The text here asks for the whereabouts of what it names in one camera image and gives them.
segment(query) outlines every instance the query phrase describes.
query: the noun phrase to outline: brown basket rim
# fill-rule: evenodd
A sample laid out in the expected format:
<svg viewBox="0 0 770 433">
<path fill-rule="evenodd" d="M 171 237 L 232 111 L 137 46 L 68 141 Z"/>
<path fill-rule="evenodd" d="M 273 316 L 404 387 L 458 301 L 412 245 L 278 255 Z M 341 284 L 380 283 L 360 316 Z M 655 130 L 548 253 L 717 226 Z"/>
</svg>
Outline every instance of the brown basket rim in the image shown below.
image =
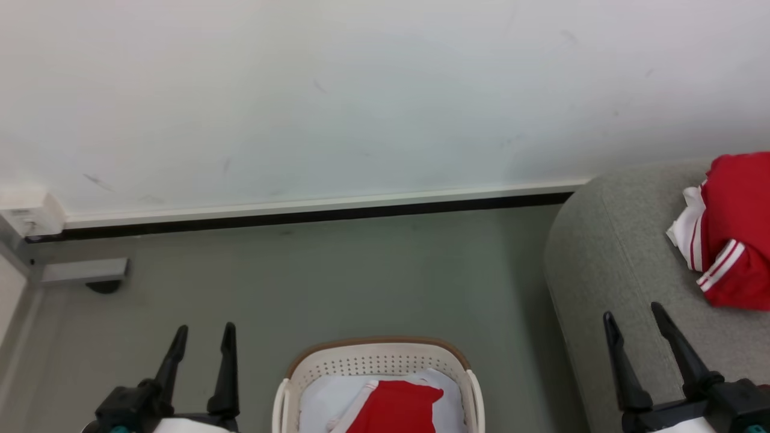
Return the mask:
<svg viewBox="0 0 770 433">
<path fill-rule="evenodd" d="M 362 344 L 388 344 L 388 343 L 407 343 L 407 344 L 431 344 L 433 346 L 438 346 L 443 349 L 446 349 L 449 351 L 452 355 L 454 355 L 455 358 L 460 362 L 460 364 L 463 366 L 465 370 L 470 370 L 470 363 L 465 358 L 465 355 L 463 355 L 463 352 L 460 352 L 459 349 L 457 349 L 452 344 L 447 343 L 444 340 L 440 340 L 438 338 L 432 338 L 432 337 L 363 337 L 363 338 L 347 338 L 345 340 L 338 340 L 338 341 L 330 341 L 328 343 L 322 343 L 317 344 L 315 346 L 312 346 L 305 351 L 303 351 L 300 356 L 296 357 L 294 361 L 289 366 L 289 370 L 286 372 L 286 377 L 291 379 L 292 375 L 294 375 L 294 371 L 296 370 L 297 366 L 300 365 L 302 361 L 305 361 L 305 358 L 309 357 L 311 354 L 314 354 L 319 351 L 325 351 L 326 349 L 335 349 L 338 347 L 346 347 L 346 346 L 360 346 Z"/>
</svg>

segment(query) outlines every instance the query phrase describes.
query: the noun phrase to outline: white plastic basket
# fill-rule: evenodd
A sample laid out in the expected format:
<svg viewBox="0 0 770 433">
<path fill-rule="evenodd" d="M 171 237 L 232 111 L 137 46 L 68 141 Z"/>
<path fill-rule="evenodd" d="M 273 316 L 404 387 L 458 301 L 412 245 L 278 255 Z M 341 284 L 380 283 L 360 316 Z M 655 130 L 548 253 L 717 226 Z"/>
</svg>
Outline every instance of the white plastic basket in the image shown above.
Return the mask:
<svg viewBox="0 0 770 433">
<path fill-rule="evenodd" d="M 463 398 L 468 433 L 484 433 L 484 399 L 465 356 L 433 338 L 375 337 L 313 347 L 291 365 L 273 403 L 273 433 L 298 433 L 300 397 L 324 375 L 380 374 L 403 376 L 433 368 L 457 383 Z"/>
</svg>

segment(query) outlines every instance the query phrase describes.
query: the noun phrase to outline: gray sofa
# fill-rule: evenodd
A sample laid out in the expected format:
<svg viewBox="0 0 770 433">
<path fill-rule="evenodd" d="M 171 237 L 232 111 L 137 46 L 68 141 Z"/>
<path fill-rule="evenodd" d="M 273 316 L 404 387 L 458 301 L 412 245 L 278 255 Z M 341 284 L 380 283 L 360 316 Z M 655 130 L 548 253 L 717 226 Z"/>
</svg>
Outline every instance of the gray sofa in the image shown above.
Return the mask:
<svg viewBox="0 0 770 433">
<path fill-rule="evenodd" d="M 650 312 L 654 300 L 712 370 L 729 381 L 770 383 L 770 314 L 710 307 L 695 283 L 698 274 L 665 236 L 684 208 L 681 191 L 702 182 L 708 165 L 609 173 L 579 189 L 554 222 L 546 278 L 593 433 L 621 430 L 601 319 L 606 310 L 656 404 L 683 395 L 674 357 Z"/>
</svg>

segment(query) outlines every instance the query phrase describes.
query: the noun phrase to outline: electrical outlet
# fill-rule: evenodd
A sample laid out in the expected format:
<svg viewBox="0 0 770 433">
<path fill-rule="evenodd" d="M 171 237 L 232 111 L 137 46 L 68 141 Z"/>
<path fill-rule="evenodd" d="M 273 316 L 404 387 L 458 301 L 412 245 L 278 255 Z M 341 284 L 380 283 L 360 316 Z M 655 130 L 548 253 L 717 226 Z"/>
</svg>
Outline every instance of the electrical outlet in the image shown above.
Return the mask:
<svg viewBox="0 0 770 433">
<path fill-rule="evenodd" d="M 45 190 L 0 190 L 0 216 L 22 237 L 57 234 L 64 230 L 64 210 Z"/>
</svg>

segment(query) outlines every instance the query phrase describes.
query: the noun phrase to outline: gray floor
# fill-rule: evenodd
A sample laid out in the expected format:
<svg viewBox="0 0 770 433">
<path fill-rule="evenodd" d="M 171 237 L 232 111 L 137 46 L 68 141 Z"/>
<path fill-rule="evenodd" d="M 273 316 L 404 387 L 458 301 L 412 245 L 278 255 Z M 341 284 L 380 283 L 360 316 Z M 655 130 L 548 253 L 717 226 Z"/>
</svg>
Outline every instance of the gray floor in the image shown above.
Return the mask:
<svg viewBox="0 0 770 433">
<path fill-rule="evenodd" d="M 275 390 L 312 344 L 384 334 L 457 345 L 484 392 L 487 430 L 587 431 L 542 275 L 558 206 L 305 223 L 41 246 L 46 260 L 129 256 L 99 295 L 48 290 L 17 392 L 28 433 L 79 431 L 119 384 L 152 376 L 180 324 L 174 404 L 201 411 L 225 322 L 238 327 L 243 432 L 270 430 Z M 23 404 L 19 398 L 17 404 Z"/>
</svg>

